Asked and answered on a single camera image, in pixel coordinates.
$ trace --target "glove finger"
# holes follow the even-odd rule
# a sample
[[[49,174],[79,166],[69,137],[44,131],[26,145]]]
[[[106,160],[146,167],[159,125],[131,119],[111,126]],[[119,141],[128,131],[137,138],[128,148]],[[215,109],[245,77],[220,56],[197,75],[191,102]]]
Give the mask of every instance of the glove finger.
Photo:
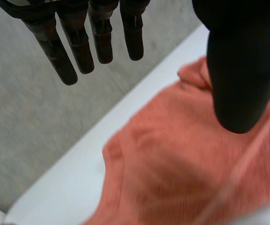
[[[126,47],[133,61],[140,60],[144,55],[142,39],[142,14],[150,0],[121,0],[120,14],[124,25]]]
[[[270,14],[239,30],[211,31],[207,64],[219,122],[249,131],[270,99]]]
[[[24,23],[35,35],[62,82],[66,85],[75,84],[78,77],[56,31],[55,16],[40,23],[27,21]]]
[[[113,60],[111,45],[112,26],[110,17],[114,9],[118,6],[118,1],[112,0],[90,0],[89,19],[91,23],[97,57],[100,63],[107,64]]]
[[[60,1],[57,13],[80,72],[89,74],[94,70],[94,62],[84,27],[88,1],[82,1],[82,5],[76,4],[75,7],[71,6],[73,2]]]

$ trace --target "gray carpet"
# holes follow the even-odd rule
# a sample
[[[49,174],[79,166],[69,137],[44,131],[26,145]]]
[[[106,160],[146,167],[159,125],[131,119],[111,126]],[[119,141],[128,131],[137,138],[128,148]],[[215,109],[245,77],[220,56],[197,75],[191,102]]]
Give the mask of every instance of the gray carpet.
[[[198,25],[190,0],[152,0],[143,15],[145,56],[128,58],[117,10],[114,60],[67,87],[24,24],[0,9],[0,210],[11,204]],[[65,35],[59,29],[62,40]],[[70,49],[67,51],[72,59]]]

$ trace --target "gloved hand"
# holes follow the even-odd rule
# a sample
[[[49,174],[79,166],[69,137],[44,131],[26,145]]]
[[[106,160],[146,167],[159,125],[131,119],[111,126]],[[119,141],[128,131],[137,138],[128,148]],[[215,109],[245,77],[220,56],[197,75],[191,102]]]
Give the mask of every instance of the gloved hand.
[[[10,16],[22,19],[66,85],[78,81],[76,72],[56,31],[57,12],[80,72],[91,73],[94,62],[84,22],[89,15],[98,60],[113,60],[110,17],[119,0],[0,0]],[[150,0],[120,0],[120,12],[129,56],[143,57],[142,17]]]
[[[143,56],[141,15],[149,1],[120,0],[132,60]],[[270,0],[192,1],[198,18],[210,31],[207,64],[217,118],[226,129],[245,133],[260,119],[270,98]],[[90,0],[89,4],[88,0],[0,0],[0,7],[22,19],[34,33],[67,85],[76,83],[77,75],[58,37],[55,12],[78,67],[86,74],[94,69],[84,28],[87,11],[98,59],[109,63],[113,58],[109,19],[117,5],[118,0]]]

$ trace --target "orange sweater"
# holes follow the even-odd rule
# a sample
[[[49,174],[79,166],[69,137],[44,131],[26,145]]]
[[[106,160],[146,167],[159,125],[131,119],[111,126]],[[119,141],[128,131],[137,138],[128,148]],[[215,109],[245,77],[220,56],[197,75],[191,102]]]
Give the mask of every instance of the orange sweater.
[[[270,102],[234,134],[215,118],[205,58],[178,74],[104,147],[100,205],[84,225],[218,225],[270,202]]]

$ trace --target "black fingertip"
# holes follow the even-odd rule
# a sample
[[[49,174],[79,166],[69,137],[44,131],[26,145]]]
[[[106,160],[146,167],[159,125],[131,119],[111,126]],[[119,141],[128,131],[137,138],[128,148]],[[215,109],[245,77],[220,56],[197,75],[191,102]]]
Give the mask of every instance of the black fingertip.
[[[89,42],[72,46],[73,55],[82,74],[90,74],[94,70],[94,62],[90,51]]]
[[[144,47],[142,39],[142,29],[137,31],[125,31],[125,42],[130,59],[138,61],[143,58]]]
[[[78,76],[70,61],[60,58],[58,60],[51,61],[51,63],[64,84],[71,86],[77,83]]]
[[[100,63],[108,64],[113,61],[113,50],[111,45],[111,33],[96,35],[95,48]]]

